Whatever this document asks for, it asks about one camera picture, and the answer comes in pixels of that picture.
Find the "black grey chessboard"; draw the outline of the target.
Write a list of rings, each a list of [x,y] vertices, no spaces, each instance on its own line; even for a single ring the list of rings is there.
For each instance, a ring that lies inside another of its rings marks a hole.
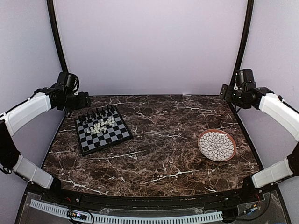
[[[74,121],[82,156],[133,139],[133,135],[114,105],[96,108]]]

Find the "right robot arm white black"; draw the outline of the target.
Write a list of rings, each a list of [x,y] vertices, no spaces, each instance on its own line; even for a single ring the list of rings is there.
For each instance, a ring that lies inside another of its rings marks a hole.
[[[254,107],[262,111],[283,126],[296,142],[299,141],[299,112],[297,110],[272,90],[266,87],[257,87],[251,69],[236,70],[234,78],[234,85],[222,85],[220,99],[242,109]],[[245,178],[244,188],[239,191],[238,198],[247,203],[256,196],[256,189],[298,175],[299,146],[296,145],[292,153],[285,159]]]

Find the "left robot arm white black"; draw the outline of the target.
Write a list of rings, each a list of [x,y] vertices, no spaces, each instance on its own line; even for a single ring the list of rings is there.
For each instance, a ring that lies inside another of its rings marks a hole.
[[[55,203],[63,203],[66,193],[56,184],[59,180],[25,158],[16,148],[12,137],[27,123],[54,108],[71,113],[89,107],[88,92],[79,92],[79,78],[75,74],[60,72],[51,87],[37,89],[34,94],[0,115],[0,163],[5,174],[12,172],[44,189]]]

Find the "patterned ceramic plate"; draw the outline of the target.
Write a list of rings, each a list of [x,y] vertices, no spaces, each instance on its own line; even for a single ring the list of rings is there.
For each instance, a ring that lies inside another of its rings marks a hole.
[[[228,161],[236,153],[235,140],[219,129],[203,131],[198,138],[198,147],[206,158],[216,162]]]

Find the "right black frame post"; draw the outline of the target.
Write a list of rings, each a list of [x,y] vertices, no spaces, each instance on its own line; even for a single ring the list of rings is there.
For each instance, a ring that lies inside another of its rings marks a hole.
[[[243,25],[243,30],[242,30],[242,36],[240,40],[240,46],[235,62],[235,66],[233,69],[232,77],[230,80],[230,86],[235,85],[235,78],[234,78],[234,73],[236,70],[239,70],[242,64],[247,40],[248,40],[248,35],[249,35],[249,29],[250,29],[250,24],[251,24],[251,18],[253,14],[253,7],[254,7],[254,0],[247,0],[247,7],[246,7],[246,13],[245,13],[245,19],[244,19],[244,25]]]

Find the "black frame post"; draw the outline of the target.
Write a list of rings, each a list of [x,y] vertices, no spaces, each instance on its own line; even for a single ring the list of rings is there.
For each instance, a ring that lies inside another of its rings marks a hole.
[[[230,80],[230,86],[235,85],[235,78],[234,78],[234,73],[236,70],[239,70],[242,64],[247,40],[248,40],[248,35],[249,35],[249,29],[250,29],[250,24],[251,24],[251,18],[253,14],[253,7],[254,7],[254,0],[247,0],[247,7],[246,7],[246,13],[245,13],[245,19],[244,19],[244,25],[243,25],[243,30],[242,30],[242,36],[240,40],[240,46],[235,62],[235,66],[233,69],[232,77]]]
[[[64,56],[64,51],[63,51],[62,43],[60,40],[60,35],[59,35],[59,30],[58,30],[58,25],[57,25],[56,13],[55,13],[55,9],[54,9],[54,1],[46,0],[46,3],[47,3],[49,20],[50,20],[50,26],[51,26],[54,44],[56,47],[60,66],[61,66],[61,69],[63,72],[68,72],[68,67],[67,67],[65,56]]]

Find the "black front table rail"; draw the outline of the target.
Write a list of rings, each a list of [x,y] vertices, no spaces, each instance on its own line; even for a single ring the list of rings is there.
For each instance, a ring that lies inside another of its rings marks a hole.
[[[108,209],[138,209],[138,210],[171,210],[187,208],[231,209],[243,203],[260,202],[259,194],[252,194],[241,199],[241,189],[220,193],[200,194],[193,196],[170,197],[128,197],[128,196],[104,196],[98,194],[82,193],[71,190],[61,190],[56,195],[52,190],[43,190],[45,198],[57,199],[71,207],[81,207],[89,210]]]

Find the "left black frame post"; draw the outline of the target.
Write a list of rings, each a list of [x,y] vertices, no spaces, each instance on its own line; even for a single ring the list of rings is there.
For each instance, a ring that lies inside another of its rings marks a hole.
[[[47,3],[49,20],[50,20],[50,26],[51,26],[54,44],[56,47],[60,66],[61,66],[61,69],[63,72],[68,72],[68,67],[67,67],[65,56],[64,56],[64,51],[63,51],[62,43],[60,40],[60,35],[59,35],[59,30],[58,30],[58,25],[57,25],[56,13],[55,13],[55,9],[54,9],[54,1],[46,0],[46,3]]]

